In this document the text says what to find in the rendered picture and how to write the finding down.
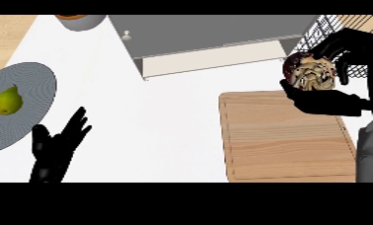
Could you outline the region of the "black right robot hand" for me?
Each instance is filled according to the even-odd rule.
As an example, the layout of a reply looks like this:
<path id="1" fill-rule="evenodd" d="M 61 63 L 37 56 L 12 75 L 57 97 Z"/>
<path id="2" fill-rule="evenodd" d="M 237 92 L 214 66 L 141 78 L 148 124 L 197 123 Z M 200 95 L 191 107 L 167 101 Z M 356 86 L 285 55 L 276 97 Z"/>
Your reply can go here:
<path id="1" fill-rule="evenodd" d="M 310 50 L 315 59 L 332 58 L 346 49 L 354 46 L 352 40 L 356 38 L 354 31 L 344 29 L 328 36 L 323 42 Z M 282 87 L 287 91 L 288 98 L 295 101 L 295 107 L 312 114 L 329 114 L 346 116 L 362 116 L 362 111 L 373 112 L 373 53 L 372 52 L 347 52 L 334 63 L 337 69 L 337 76 L 343 85 L 349 84 L 347 69 L 350 65 L 366 65 L 369 69 L 368 74 L 368 88 L 371 100 L 362 99 L 357 95 L 349 95 L 341 91 L 303 91 L 297 89 L 288 82 L 287 78 L 281 81 Z"/>

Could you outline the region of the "grey round plate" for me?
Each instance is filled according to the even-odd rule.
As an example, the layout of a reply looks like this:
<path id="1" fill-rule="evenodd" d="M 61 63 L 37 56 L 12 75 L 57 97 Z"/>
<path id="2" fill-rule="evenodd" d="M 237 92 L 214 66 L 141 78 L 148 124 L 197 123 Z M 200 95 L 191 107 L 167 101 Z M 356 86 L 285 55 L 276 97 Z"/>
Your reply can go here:
<path id="1" fill-rule="evenodd" d="M 32 132 L 55 101 L 58 79 L 54 70 L 39 62 L 23 62 L 0 70 L 0 92 L 14 85 L 24 99 L 21 109 L 0 114 L 0 150 L 12 146 Z"/>

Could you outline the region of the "brown and cream cupcake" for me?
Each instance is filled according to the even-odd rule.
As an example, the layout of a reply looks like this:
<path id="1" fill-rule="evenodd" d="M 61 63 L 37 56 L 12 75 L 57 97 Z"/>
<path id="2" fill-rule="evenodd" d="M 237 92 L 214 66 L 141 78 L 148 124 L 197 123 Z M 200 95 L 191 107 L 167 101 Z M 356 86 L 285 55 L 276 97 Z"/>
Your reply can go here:
<path id="1" fill-rule="evenodd" d="M 290 84 L 303 91 L 325 91 L 335 88 L 335 65 L 328 58 L 315 59 L 309 52 L 294 53 L 284 64 Z"/>

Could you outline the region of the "grey cup with brown rim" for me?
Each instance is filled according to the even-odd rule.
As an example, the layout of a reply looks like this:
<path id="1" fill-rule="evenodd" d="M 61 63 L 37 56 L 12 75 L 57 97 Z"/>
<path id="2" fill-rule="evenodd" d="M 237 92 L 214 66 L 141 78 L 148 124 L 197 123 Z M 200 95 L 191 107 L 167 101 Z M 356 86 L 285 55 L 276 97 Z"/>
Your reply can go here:
<path id="1" fill-rule="evenodd" d="M 63 25 L 76 32 L 94 29 L 105 18 L 105 15 L 58 15 Z"/>

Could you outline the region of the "grey open drawer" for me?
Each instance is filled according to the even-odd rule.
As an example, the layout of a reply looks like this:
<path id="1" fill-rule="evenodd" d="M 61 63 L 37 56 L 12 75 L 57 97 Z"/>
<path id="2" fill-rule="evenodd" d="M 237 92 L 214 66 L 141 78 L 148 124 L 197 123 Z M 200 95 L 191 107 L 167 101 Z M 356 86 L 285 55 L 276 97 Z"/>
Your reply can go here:
<path id="1" fill-rule="evenodd" d="M 113 15 L 145 78 L 287 57 L 315 15 Z"/>

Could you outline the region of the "green pear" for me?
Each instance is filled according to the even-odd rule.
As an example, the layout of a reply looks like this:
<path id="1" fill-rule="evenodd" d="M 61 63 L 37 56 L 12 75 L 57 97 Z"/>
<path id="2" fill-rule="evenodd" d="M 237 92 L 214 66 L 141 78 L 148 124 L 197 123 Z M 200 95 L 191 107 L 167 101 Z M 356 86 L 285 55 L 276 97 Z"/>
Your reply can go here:
<path id="1" fill-rule="evenodd" d="M 12 86 L 0 93 L 0 114 L 15 113 L 24 105 L 18 87 Z"/>

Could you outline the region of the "wooden cutting board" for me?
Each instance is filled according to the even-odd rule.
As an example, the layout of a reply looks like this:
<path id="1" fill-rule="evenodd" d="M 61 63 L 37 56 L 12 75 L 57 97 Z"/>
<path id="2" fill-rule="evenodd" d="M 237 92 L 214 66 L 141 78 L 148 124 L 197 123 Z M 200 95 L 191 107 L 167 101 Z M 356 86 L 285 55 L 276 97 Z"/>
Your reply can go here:
<path id="1" fill-rule="evenodd" d="M 356 147 L 338 116 L 301 112 L 282 91 L 225 93 L 219 109 L 228 180 L 356 180 Z"/>

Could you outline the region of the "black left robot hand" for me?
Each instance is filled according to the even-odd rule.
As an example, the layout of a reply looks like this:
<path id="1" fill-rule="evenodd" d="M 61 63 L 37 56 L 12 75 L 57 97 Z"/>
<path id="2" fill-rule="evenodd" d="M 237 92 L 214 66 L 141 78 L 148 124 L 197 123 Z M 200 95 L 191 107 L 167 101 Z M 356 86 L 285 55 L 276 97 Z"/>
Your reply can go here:
<path id="1" fill-rule="evenodd" d="M 37 124 L 33 128 L 33 154 L 36 164 L 32 183 L 61 183 L 70 166 L 74 151 L 92 129 L 86 125 L 85 107 L 76 111 L 61 133 L 51 135 L 48 128 Z"/>

